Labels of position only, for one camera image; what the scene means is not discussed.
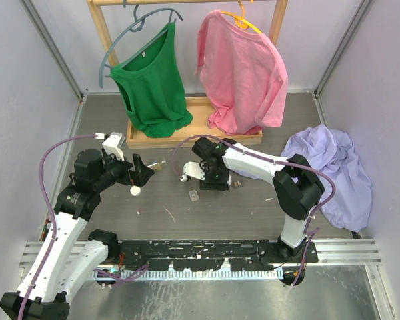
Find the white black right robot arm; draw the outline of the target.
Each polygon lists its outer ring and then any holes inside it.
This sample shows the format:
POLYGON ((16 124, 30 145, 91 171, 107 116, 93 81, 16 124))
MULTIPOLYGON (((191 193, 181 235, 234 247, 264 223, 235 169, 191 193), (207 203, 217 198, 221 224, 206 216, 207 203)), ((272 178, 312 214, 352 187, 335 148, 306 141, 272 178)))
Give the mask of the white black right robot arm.
POLYGON ((184 164, 181 179, 198 179, 202 190, 228 190, 232 171, 274 186, 280 208, 285 213, 283 230, 277 240, 277 255, 288 263, 302 256, 307 241, 308 215, 325 190, 306 158, 298 154, 291 158, 274 157, 231 139, 213 143, 206 137, 199 138, 192 151, 201 162, 184 164))

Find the white pill bottle cap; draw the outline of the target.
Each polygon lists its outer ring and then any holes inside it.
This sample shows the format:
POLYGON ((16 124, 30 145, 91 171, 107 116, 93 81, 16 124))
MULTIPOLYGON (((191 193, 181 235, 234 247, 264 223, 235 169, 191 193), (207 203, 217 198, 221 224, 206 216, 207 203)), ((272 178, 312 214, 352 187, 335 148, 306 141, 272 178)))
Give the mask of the white pill bottle cap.
POLYGON ((130 194, 134 197, 139 196, 141 194, 141 188, 134 185, 130 188, 130 194))

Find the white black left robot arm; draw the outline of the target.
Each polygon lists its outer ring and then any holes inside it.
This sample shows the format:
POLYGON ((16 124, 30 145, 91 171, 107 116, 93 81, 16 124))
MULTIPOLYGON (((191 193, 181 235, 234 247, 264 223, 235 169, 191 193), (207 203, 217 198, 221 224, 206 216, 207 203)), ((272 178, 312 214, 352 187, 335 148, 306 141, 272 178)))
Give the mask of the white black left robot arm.
POLYGON ((140 155, 128 162, 104 149, 81 151, 55 204, 54 222, 26 278, 15 292, 4 293, 0 308, 10 319, 66 319, 78 290, 102 262, 112 264, 120 256, 115 233, 96 229, 78 256, 69 262, 71 250, 86 228, 101 192, 118 183, 136 194, 153 176, 140 155))

